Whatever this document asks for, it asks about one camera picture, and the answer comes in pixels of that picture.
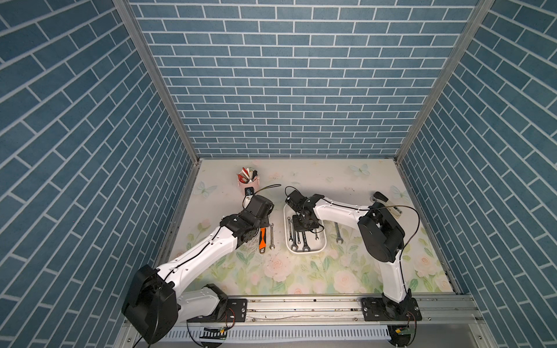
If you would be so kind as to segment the small silver wrench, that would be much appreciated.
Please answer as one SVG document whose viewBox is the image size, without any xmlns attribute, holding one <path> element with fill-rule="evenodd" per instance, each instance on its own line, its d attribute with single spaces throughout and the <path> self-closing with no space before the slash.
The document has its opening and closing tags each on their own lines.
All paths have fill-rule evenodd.
<svg viewBox="0 0 557 348">
<path fill-rule="evenodd" d="M 274 244 L 274 224 L 271 223 L 270 227 L 269 227 L 269 231 L 270 231 L 270 244 L 269 244 L 269 249 L 270 250 L 274 250 L 275 249 L 275 244 Z"/>
</svg>

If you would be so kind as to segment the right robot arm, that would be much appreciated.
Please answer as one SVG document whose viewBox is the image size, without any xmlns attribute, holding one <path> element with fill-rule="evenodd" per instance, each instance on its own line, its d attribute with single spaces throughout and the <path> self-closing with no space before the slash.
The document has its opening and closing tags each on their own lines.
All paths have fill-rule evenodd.
<svg viewBox="0 0 557 348">
<path fill-rule="evenodd" d="M 366 207 L 336 202 L 321 194 L 305 197 L 295 189 L 287 194 L 286 203 L 294 211 L 296 231 L 312 231 L 322 221 L 358 229 L 367 252 L 379 262 L 384 300 L 400 304 L 411 298 L 400 266 L 406 233 L 397 221 L 399 208 L 389 205 L 384 195 L 377 194 L 374 203 Z"/>
</svg>

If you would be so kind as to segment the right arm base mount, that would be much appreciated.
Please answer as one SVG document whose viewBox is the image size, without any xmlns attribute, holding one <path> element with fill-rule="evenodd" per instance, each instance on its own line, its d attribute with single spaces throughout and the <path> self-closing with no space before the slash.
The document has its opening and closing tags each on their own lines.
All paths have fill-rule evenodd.
<svg viewBox="0 0 557 348">
<path fill-rule="evenodd" d="M 361 307 L 365 321 L 421 321 L 422 314 L 415 298 L 407 294 L 397 303 L 386 296 L 364 297 Z"/>
</svg>

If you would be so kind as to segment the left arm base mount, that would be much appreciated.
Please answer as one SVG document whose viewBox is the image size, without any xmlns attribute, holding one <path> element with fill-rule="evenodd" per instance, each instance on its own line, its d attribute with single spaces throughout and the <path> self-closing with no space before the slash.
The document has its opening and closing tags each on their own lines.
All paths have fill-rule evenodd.
<svg viewBox="0 0 557 348">
<path fill-rule="evenodd" d="M 221 300 L 216 309 L 208 316 L 188 319 L 188 323 L 244 323 L 247 311 L 247 299 L 228 298 L 226 304 Z"/>
</svg>

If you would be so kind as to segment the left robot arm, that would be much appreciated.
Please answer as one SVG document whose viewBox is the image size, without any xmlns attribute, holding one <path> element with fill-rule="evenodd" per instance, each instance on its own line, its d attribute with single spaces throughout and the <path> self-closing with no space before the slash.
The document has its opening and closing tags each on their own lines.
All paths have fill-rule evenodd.
<svg viewBox="0 0 557 348">
<path fill-rule="evenodd" d="M 228 296 L 216 285 L 197 291 L 187 287 L 210 266 L 256 237 L 269 225 L 271 200 L 255 195 L 238 214 L 224 217 L 218 227 L 181 256 L 153 268 L 144 265 L 133 275 L 121 312 L 143 340 L 154 344 L 177 323 L 193 318 L 225 319 Z"/>
</svg>

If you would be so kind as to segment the orange handled adjustable wrench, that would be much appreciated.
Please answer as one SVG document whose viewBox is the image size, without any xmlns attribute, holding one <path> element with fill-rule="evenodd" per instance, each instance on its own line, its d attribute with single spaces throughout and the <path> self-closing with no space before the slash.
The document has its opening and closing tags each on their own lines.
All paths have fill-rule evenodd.
<svg viewBox="0 0 557 348">
<path fill-rule="evenodd" d="M 267 228 L 261 228 L 260 229 L 260 234 L 259 234 L 259 253 L 264 254 L 265 250 L 267 248 L 267 233 L 266 233 Z"/>
</svg>

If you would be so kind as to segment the white storage box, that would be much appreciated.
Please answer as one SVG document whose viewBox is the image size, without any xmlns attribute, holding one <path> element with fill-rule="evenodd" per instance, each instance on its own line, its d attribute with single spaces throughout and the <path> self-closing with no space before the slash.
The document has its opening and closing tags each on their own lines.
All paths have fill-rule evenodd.
<svg viewBox="0 0 557 348">
<path fill-rule="evenodd" d="M 308 256 L 326 249 L 327 237 L 321 222 L 312 231 L 297 231 L 294 228 L 294 211 L 287 205 L 283 208 L 285 241 L 287 250 L 293 255 Z"/>
</svg>

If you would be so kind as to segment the large silver open-end wrench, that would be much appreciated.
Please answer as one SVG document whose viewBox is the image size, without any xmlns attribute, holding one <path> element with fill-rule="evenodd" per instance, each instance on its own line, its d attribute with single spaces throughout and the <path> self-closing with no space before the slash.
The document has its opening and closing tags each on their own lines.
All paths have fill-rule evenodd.
<svg viewBox="0 0 557 348">
<path fill-rule="evenodd" d="M 309 247 L 309 244 L 308 244 L 306 232 L 302 231 L 301 236 L 302 236 L 302 239 L 303 239 L 303 252 L 310 252 L 311 248 Z"/>
</svg>

